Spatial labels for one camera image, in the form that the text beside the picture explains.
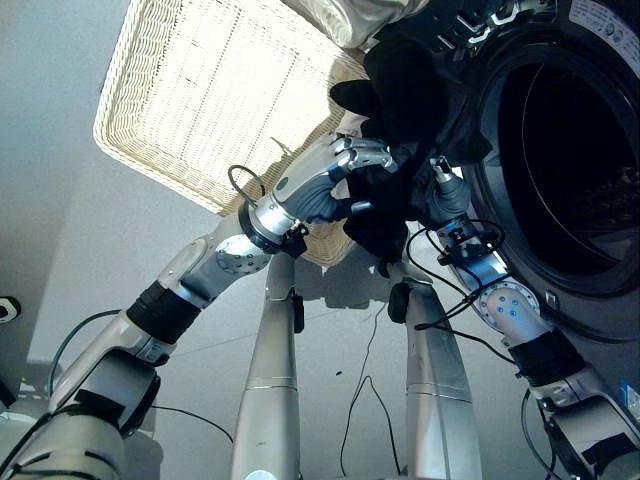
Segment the white wicker basket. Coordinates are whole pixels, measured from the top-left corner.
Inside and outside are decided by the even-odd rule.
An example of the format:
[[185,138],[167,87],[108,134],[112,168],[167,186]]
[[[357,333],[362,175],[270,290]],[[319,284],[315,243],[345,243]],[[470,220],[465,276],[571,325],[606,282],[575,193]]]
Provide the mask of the white wicker basket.
[[[298,151],[338,126],[329,87],[363,76],[278,0],[132,0],[94,137],[113,158],[226,215],[241,202],[227,168],[245,165],[273,187]],[[239,183],[258,193],[248,176]],[[341,224],[312,228],[307,244],[320,265],[352,245]]]

